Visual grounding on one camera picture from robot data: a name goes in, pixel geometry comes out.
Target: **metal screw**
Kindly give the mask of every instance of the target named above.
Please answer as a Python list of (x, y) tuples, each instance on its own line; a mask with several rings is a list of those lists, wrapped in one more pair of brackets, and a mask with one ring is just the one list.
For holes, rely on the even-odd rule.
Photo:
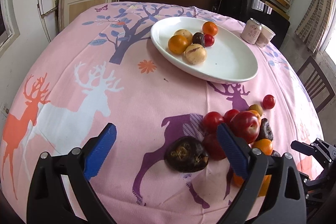
[(255, 154), (255, 155), (260, 155), (261, 150), (259, 148), (252, 148), (252, 153)]
[(78, 155), (81, 152), (81, 149), (78, 147), (75, 147), (73, 150), (71, 150), (71, 153), (73, 155)]
[(45, 159), (48, 156), (48, 152), (43, 152), (40, 157), (41, 159)]
[(286, 152), (285, 153), (285, 158), (288, 159), (288, 160), (290, 160), (290, 159), (293, 158), (293, 156), (290, 153)]

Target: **chair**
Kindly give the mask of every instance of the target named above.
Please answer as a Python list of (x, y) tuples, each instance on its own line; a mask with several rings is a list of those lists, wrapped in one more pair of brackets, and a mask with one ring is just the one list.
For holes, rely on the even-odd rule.
[(307, 68), (308, 64), (312, 64), (314, 71), (309, 76), (304, 87), (307, 90), (307, 93), (311, 99), (313, 99), (317, 94), (319, 94), (324, 88), (327, 88), (329, 96), (316, 108), (316, 112), (319, 113), (335, 96), (333, 87), (330, 85), (327, 77), (322, 72), (319, 65), (316, 63), (312, 56), (308, 57), (306, 62), (298, 70), (297, 75), (300, 76), (302, 72)]

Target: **white can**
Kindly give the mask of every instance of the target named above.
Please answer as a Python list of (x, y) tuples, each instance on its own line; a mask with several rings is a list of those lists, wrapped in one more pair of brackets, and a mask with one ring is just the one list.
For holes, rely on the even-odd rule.
[(262, 25), (253, 18), (250, 18), (244, 27), (240, 37), (249, 44), (255, 44), (262, 30)]

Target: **fabric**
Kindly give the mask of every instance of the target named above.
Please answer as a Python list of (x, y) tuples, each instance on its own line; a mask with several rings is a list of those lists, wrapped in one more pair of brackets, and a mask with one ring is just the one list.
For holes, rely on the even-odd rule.
[[(164, 152), (183, 136), (202, 140), (200, 123), (209, 111), (246, 110), (267, 94), (276, 98), (263, 115), (273, 130), (274, 149), (290, 152), (311, 178), (321, 172), (312, 157), (290, 148), (293, 140), (311, 143), (323, 136), (314, 106), (282, 54), (272, 44), (265, 49), (248, 45), (258, 60), (254, 79), (206, 82), (172, 65), (152, 44), (152, 25), (171, 16), (211, 20), (238, 36), (245, 25), (196, 7), (104, 4), (79, 15), (31, 67), (0, 146), (2, 189), (23, 220), (39, 155), (67, 154), (110, 122), (113, 147), (98, 174), (87, 177), (118, 224), (216, 223), (239, 190), (228, 160), (181, 174), (167, 167)], [(96, 170), (86, 172), (95, 175)], [(85, 218), (66, 177), (63, 181), (76, 214)], [(262, 202), (258, 198), (249, 217)]]
[(312, 52), (318, 50), (328, 26), (332, 0), (312, 0), (295, 33)]

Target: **oval plate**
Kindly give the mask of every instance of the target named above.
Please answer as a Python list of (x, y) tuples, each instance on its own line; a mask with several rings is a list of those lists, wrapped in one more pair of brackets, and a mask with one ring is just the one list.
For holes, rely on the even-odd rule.
[(207, 59), (198, 65), (188, 63), (184, 54), (175, 55), (168, 49), (168, 40), (179, 29), (192, 34), (202, 32), (205, 20), (190, 17), (170, 17), (156, 22), (151, 39), (160, 53), (181, 70), (198, 78), (225, 84), (241, 83), (257, 75), (258, 62), (250, 48), (236, 35), (218, 26), (215, 43), (207, 47)]

